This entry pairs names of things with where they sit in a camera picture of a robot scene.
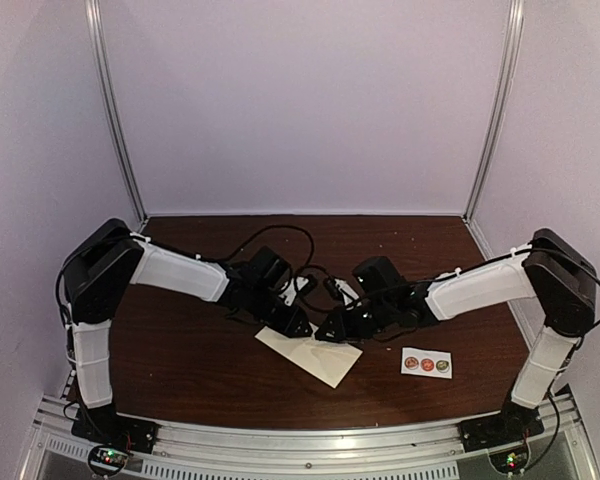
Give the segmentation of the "cream paper envelope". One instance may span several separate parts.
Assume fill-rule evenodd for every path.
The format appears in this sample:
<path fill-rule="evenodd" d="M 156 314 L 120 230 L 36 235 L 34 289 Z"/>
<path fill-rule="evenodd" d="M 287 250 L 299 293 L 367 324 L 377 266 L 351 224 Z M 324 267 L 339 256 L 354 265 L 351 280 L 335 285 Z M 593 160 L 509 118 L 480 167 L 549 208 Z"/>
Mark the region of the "cream paper envelope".
<path fill-rule="evenodd" d="M 287 338 L 268 327 L 261 329 L 255 339 L 332 389 L 340 385 L 363 354 L 349 344 L 313 337 Z"/>

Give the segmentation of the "sticker sheet with three seals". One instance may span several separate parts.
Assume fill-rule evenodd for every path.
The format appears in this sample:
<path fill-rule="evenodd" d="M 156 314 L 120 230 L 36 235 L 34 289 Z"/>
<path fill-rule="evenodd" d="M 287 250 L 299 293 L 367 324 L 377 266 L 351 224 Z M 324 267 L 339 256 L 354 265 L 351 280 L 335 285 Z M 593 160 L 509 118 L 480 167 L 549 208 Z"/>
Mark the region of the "sticker sheet with three seals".
<path fill-rule="evenodd" d="M 450 380 L 453 375 L 449 352 L 403 347 L 401 374 Z"/>

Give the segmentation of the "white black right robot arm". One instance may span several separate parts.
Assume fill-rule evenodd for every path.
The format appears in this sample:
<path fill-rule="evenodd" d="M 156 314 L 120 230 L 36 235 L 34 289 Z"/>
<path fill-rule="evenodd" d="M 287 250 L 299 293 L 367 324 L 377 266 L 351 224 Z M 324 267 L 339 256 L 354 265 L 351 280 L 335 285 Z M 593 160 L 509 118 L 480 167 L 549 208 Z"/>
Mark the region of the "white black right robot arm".
<path fill-rule="evenodd" d="M 523 304 L 535 306 L 540 328 L 492 423 L 493 433 L 506 442 L 529 429 L 575 351 L 600 326 L 595 267 L 548 228 L 503 255 L 430 279 L 407 280 L 385 256 L 363 261 L 353 276 L 362 295 L 345 293 L 342 305 L 326 314 L 316 339 L 364 340 L 393 325 L 420 329 L 500 304 L 513 313 Z"/>

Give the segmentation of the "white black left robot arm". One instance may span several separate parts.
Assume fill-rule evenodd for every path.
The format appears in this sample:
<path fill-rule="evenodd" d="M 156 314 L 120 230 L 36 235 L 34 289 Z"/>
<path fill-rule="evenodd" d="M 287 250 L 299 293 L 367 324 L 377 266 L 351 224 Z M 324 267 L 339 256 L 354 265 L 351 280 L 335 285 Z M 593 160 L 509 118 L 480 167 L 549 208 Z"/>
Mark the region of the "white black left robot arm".
<path fill-rule="evenodd" d="M 54 285 L 82 427 L 113 444 L 131 437 L 138 415 L 226 422 L 229 354 L 263 364 L 265 351 L 249 341 L 260 327 L 310 337 L 305 287 L 260 240 L 209 259 L 105 222 Z"/>

